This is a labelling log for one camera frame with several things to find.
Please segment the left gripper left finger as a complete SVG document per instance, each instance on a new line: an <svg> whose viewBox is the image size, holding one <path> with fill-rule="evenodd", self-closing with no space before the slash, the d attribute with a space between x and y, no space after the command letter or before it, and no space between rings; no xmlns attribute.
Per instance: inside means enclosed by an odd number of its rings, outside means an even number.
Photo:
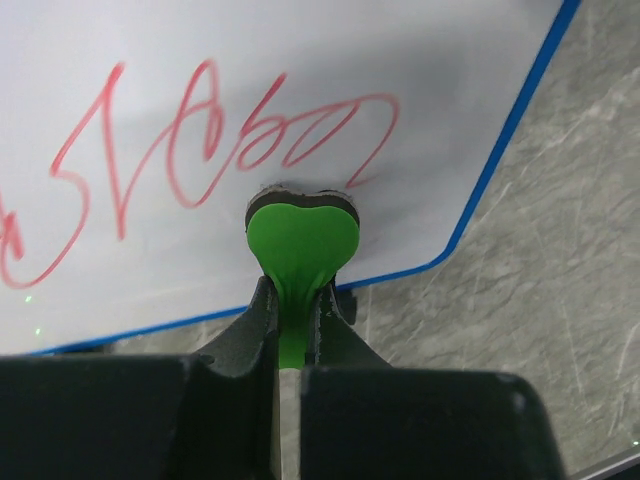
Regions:
<svg viewBox="0 0 640 480"><path fill-rule="evenodd" d="M277 290L267 276L261 276L245 312L196 356L224 377L247 376L260 364L268 339L274 337L278 343L278 313Z"/></svg>

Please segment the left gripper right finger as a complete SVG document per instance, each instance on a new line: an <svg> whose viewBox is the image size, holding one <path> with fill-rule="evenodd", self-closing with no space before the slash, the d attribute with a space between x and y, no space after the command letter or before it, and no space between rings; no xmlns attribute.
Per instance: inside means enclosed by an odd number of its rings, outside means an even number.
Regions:
<svg viewBox="0 0 640 480"><path fill-rule="evenodd" d="M312 304L304 366L389 367L347 323L334 284L320 289Z"/></svg>

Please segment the green whiteboard eraser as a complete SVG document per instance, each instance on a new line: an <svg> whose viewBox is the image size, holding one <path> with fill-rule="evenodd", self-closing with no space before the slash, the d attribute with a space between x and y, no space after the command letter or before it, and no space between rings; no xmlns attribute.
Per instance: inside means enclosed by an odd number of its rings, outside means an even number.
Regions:
<svg viewBox="0 0 640 480"><path fill-rule="evenodd" d="M278 294L279 367L299 370L310 351L315 299L358 249L358 211L339 191L271 186L249 201L245 233Z"/></svg>

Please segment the blue framed whiteboard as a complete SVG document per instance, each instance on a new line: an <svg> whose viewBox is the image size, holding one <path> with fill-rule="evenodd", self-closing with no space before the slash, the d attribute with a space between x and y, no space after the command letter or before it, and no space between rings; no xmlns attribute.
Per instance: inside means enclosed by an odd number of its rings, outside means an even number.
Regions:
<svg viewBox="0 0 640 480"><path fill-rule="evenodd" d="M249 200L351 196L361 286L456 247L574 1L5 1L1 351L240 312Z"/></svg>

